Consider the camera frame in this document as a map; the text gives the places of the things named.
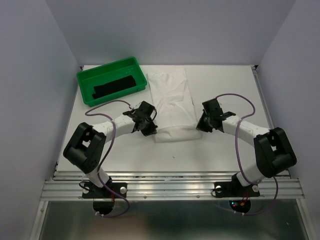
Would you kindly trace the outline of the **white t shirt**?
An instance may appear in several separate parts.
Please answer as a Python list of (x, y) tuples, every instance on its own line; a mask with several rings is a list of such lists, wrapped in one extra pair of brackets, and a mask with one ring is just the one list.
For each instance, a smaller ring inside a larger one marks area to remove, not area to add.
[(152, 103), (157, 110), (154, 136), (156, 143), (198, 140), (198, 123), (185, 69), (149, 72), (147, 79)]

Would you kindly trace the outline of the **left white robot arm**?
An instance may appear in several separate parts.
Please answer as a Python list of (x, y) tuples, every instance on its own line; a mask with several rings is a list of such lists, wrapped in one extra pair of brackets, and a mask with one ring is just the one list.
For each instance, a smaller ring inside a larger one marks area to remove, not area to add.
[(91, 113), (90, 110), (85, 115), (106, 117), (108, 121), (93, 125), (80, 123), (66, 144), (63, 156), (82, 171), (94, 185), (95, 193), (106, 197), (111, 193), (111, 177), (102, 168), (105, 144), (110, 143), (106, 152), (108, 155), (117, 137), (134, 132), (141, 132), (145, 137), (156, 134), (158, 126), (154, 120), (157, 110), (150, 103), (142, 101), (138, 106), (130, 105), (128, 111), (115, 119), (105, 113)]

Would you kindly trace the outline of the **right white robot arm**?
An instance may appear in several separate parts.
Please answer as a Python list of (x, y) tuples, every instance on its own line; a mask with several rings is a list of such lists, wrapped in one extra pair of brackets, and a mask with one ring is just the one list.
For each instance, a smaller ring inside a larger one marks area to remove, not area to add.
[(265, 178), (293, 167), (297, 158), (285, 131), (280, 128), (260, 127), (244, 120), (233, 112), (224, 112), (217, 98), (205, 101), (197, 130), (211, 133), (214, 130), (229, 134), (254, 148), (255, 163), (239, 172), (230, 181), (215, 182), (212, 195), (216, 198), (260, 196), (258, 183)]

